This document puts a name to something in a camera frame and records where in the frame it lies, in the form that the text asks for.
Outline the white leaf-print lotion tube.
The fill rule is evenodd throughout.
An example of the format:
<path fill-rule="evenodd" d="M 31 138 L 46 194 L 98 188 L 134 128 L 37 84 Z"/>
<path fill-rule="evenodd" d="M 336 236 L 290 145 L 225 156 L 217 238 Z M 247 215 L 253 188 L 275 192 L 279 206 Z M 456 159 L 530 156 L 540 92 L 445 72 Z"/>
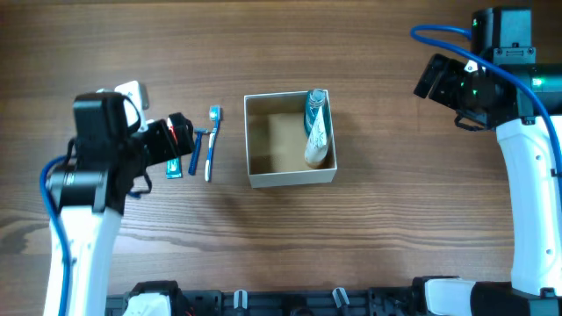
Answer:
<path fill-rule="evenodd" d="M 308 136 L 304 158 L 306 164 L 317 169 L 325 160 L 328 153 L 328 135 L 324 120 L 324 109 L 317 111 L 315 121 Z"/>

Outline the blue mouthwash bottle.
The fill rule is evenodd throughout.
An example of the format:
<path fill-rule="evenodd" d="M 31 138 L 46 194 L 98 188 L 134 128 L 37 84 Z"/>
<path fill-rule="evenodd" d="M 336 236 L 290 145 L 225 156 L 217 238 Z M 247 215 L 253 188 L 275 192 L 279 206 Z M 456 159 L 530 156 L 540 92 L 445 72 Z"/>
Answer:
<path fill-rule="evenodd" d="M 306 136 L 310 135 L 313 123 L 318 115 L 318 111 L 325 106 L 326 100 L 326 93 L 322 89 L 313 89 L 307 92 L 304 114 L 304 129 Z"/>

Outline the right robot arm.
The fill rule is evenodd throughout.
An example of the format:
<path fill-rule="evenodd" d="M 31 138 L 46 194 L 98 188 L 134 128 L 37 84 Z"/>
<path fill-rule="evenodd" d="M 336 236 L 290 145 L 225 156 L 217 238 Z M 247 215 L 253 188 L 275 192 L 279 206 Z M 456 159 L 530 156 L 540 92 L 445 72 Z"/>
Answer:
<path fill-rule="evenodd" d="M 425 315 L 558 315 L 561 312 L 561 67 L 540 64 L 526 7 L 472 14 L 463 49 L 428 37 L 438 48 L 415 87 L 418 97 L 452 109 L 455 125 L 493 131 L 508 172 L 514 257 L 507 282 L 457 276 L 418 277 L 411 313 Z"/>

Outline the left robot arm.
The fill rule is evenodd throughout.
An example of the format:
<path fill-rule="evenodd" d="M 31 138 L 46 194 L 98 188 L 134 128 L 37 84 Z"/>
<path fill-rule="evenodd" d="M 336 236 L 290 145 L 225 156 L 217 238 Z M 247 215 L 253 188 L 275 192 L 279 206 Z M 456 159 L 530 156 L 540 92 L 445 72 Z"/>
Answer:
<path fill-rule="evenodd" d="M 51 233 L 51 263 L 44 313 L 102 315 L 112 252 L 127 198 L 148 167 L 190 154 L 194 128 L 182 113 L 141 128 L 140 110 L 128 120 L 131 100 L 116 91 L 79 95 L 73 103 L 76 136 L 65 155 L 40 174 Z"/>

